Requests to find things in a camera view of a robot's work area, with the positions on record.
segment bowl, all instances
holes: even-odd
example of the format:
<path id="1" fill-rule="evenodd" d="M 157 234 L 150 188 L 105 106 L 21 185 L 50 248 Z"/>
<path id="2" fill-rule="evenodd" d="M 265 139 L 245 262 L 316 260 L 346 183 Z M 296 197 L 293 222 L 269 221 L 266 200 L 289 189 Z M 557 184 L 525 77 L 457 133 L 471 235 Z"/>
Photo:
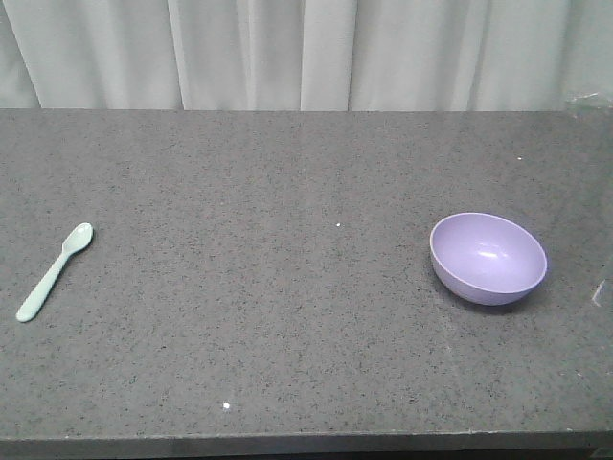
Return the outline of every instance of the bowl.
<path id="1" fill-rule="evenodd" d="M 547 256 L 522 227 L 490 214 L 444 218 L 430 234 L 434 271 L 460 297 L 482 305 L 521 299 L 543 280 Z"/>

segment curtain fold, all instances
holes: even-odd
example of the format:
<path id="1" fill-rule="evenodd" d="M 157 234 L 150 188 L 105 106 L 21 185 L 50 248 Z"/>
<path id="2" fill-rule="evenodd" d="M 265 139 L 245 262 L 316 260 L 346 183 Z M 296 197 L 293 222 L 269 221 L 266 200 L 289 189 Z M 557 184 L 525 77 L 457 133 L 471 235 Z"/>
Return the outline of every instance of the curtain fold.
<path id="1" fill-rule="evenodd" d="M 610 0 L 2 0 L 0 106 L 549 110 L 613 93 Z"/>
<path id="2" fill-rule="evenodd" d="M 182 106 L 166 0 L 4 5 L 41 106 Z"/>
<path id="3" fill-rule="evenodd" d="M 39 107 L 28 69 L 0 3 L 0 107 Z"/>

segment countertop edge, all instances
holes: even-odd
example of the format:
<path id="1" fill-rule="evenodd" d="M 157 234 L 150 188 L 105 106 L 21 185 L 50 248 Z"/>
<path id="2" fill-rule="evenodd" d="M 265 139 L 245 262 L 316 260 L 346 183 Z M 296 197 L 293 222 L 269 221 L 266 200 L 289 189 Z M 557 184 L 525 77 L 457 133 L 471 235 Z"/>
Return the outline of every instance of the countertop edge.
<path id="1" fill-rule="evenodd" d="M 613 431 L 0 438 L 0 456 L 19 460 L 602 447 L 613 447 Z"/>

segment plastic spoon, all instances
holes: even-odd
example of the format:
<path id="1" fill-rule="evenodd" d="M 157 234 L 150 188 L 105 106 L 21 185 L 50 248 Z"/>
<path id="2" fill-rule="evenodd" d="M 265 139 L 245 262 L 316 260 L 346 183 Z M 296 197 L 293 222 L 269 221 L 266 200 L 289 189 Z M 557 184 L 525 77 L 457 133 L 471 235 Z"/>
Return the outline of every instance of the plastic spoon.
<path id="1" fill-rule="evenodd" d="M 59 254 L 59 257 L 21 305 L 16 315 L 17 321 L 25 323 L 36 316 L 42 304 L 45 303 L 45 299 L 47 295 L 49 295 L 51 288 L 54 286 L 57 275 L 59 275 L 59 272 L 64 268 L 70 256 L 87 247 L 87 244 L 92 241 L 93 235 L 94 228 L 90 223 L 82 223 L 70 232 L 70 235 L 68 235 L 68 238 L 66 238 L 61 246 L 61 254 Z"/>

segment table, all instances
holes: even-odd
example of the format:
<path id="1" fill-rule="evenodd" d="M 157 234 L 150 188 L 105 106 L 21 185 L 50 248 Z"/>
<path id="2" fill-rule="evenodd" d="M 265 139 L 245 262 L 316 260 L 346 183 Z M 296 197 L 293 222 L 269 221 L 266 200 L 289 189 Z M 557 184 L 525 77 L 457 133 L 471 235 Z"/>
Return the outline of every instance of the table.
<path id="1" fill-rule="evenodd" d="M 613 446 L 612 127 L 1 110 L 0 456 Z M 542 242 L 528 298 L 439 282 L 429 232 L 462 211 Z"/>

